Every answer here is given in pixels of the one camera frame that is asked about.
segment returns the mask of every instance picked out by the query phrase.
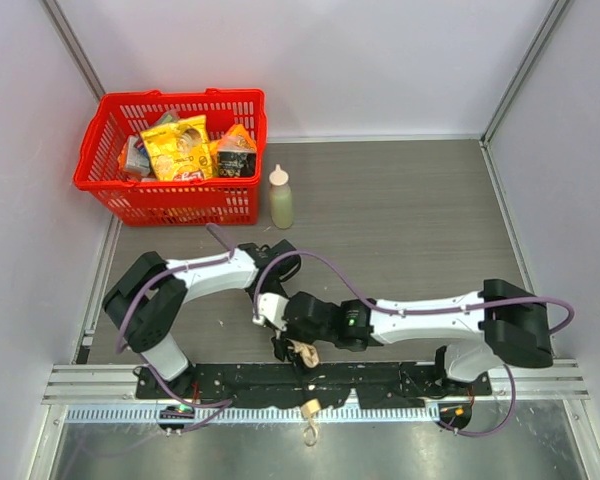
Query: beige connector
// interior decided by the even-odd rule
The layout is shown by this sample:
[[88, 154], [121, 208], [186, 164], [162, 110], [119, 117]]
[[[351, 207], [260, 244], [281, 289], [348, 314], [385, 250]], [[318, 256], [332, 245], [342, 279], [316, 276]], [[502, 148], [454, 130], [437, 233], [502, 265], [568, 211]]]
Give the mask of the beige connector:
[[317, 398], [309, 400], [302, 407], [300, 407], [302, 416], [309, 421], [309, 425], [304, 429], [302, 434], [304, 437], [304, 444], [307, 447], [313, 447], [316, 443], [318, 443], [318, 426], [316, 425], [313, 416], [320, 410], [322, 410], [322, 406]]

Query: white wall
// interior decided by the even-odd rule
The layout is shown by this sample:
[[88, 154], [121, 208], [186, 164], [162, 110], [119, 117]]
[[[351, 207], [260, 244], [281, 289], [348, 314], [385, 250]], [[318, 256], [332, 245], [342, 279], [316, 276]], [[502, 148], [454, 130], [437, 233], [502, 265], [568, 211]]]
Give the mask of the white wall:
[[479, 137], [552, 0], [61, 0], [109, 91], [260, 87], [274, 137]]
[[537, 290], [576, 307], [556, 340], [600, 413], [600, 0], [573, 2], [493, 153]]
[[95, 106], [38, 2], [0, 1], [0, 480], [24, 476], [93, 282], [107, 214], [71, 177]]

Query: plastic basket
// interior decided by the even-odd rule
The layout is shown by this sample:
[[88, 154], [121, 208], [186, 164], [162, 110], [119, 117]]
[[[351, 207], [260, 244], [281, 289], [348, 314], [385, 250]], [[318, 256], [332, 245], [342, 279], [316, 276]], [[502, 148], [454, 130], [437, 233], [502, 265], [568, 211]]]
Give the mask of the plastic basket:
[[[181, 118], [206, 115], [211, 140], [220, 138], [233, 124], [243, 124], [258, 145], [256, 174], [190, 182], [130, 181], [118, 171], [118, 155], [127, 137], [149, 128], [167, 110], [176, 110]], [[110, 93], [100, 101], [87, 128], [73, 182], [126, 225], [252, 224], [258, 221], [258, 184], [266, 141], [261, 90]]]

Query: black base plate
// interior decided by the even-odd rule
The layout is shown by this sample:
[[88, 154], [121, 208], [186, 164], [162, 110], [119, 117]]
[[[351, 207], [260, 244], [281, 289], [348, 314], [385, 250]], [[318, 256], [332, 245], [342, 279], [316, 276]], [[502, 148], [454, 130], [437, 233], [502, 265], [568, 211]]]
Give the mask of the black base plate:
[[[472, 384], [449, 380], [437, 385], [433, 365], [410, 362], [323, 363], [300, 372], [292, 364], [242, 363], [197, 364], [191, 371], [184, 391], [192, 398], [197, 383], [201, 403], [231, 399], [238, 408], [292, 408], [311, 398], [323, 408], [342, 406], [355, 388], [360, 408], [407, 408], [424, 405], [422, 397], [491, 395], [491, 383], [483, 373]], [[169, 398], [144, 367], [136, 370], [136, 398]]]

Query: gray tabletop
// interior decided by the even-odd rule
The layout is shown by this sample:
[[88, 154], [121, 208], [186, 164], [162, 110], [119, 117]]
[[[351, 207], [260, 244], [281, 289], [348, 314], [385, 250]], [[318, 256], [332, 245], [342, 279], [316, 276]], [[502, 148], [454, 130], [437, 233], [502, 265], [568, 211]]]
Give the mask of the gray tabletop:
[[[258, 223], [227, 229], [238, 243], [273, 245], [286, 238], [332, 260], [373, 298], [443, 298], [478, 290], [486, 278], [522, 284], [477, 141], [272, 144], [264, 172], [276, 163], [290, 174], [295, 223], [285, 231], [272, 225], [265, 180]], [[201, 227], [123, 227], [109, 285], [151, 250], [194, 259], [222, 248]], [[311, 260], [285, 288], [337, 303], [352, 298]], [[186, 304], [172, 332], [194, 362], [274, 361], [270, 330], [251, 323], [242, 291]], [[89, 363], [138, 362], [130, 352], [115, 356], [115, 334], [101, 315]], [[402, 342], [364, 353], [317, 347], [324, 361], [430, 360], [443, 343]]]

